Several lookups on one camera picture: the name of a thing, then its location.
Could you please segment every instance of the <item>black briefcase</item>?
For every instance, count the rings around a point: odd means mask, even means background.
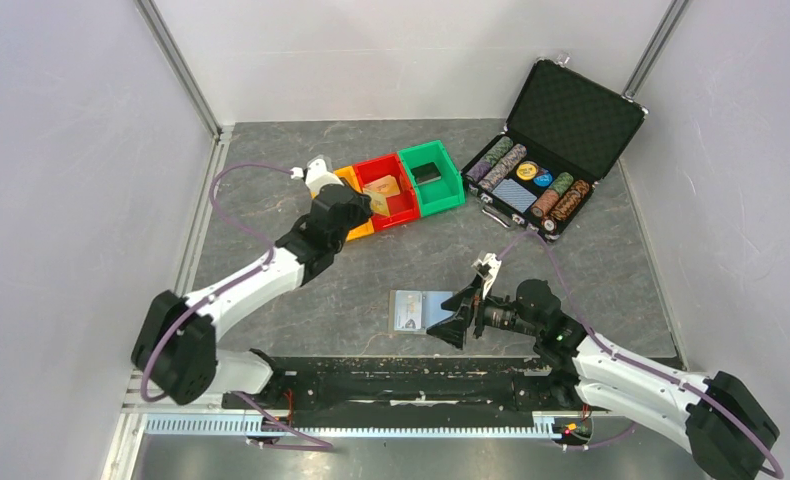
[[[564,63],[540,59],[504,131],[463,168],[463,182],[500,223],[556,240],[647,114],[645,107]]]

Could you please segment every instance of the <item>case handle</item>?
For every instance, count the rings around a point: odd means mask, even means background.
[[[495,220],[496,222],[500,223],[502,227],[504,227],[504,228],[506,228],[508,230],[510,229],[510,224],[507,223],[503,218],[499,217],[500,212],[498,212],[498,210],[495,210],[494,208],[490,207],[489,205],[484,205],[483,208],[481,209],[481,211],[487,217],[489,217],[489,218]]]

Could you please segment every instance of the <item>gray table surface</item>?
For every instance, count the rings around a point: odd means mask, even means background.
[[[439,139],[461,168],[502,126],[499,119],[240,124],[226,165],[303,166],[323,154],[338,168]],[[219,201],[228,213],[272,239],[286,233],[310,206],[300,181],[254,168],[229,174],[219,188]],[[532,340],[494,329],[479,340],[469,338],[462,351],[429,336],[389,332],[391,290],[458,290],[473,278],[470,265],[481,251],[499,253],[518,232],[504,230],[467,196],[459,208],[349,242],[327,271],[240,322],[220,346],[259,348],[273,356],[532,355]],[[575,301],[598,331],[642,355],[675,355],[619,165],[552,248]],[[256,239],[213,216],[195,287],[222,279],[264,251]],[[505,258],[493,291],[512,295],[527,278],[547,279],[570,311],[533,239],[523,240]]]

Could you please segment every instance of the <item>open case lid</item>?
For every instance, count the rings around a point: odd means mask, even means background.
[[[604,178],[645,119],[646,110],[551,60],[533,66],[507,129],[587,180]]]

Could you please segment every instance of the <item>storage bin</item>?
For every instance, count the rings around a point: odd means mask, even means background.
[[[400,150],[398,157],[404,164],[404,170],[415,188],[422,217],[465,203],[466,195],[460,172],[451,162],[441,141],[435,140],[424,145]],[[418,185],[411,170],[429,163],[436,165],[441,178],[424,185]]]
[[[401,193],[386,199],[389,205],[388,217],[374,214],[371,223],[374,231],[392,228],[402,223],[411,222],[420,218],[421,210],[416,200],[416,193],[413,183],[404,170],[404,166],[398,160],[398,155],[390,153],[372,160],[367,160],[354,165],[354,173],[357,175],[359,191],[362,192],[363,185],[367,185],[379,178],[392,175],[398,182]]]

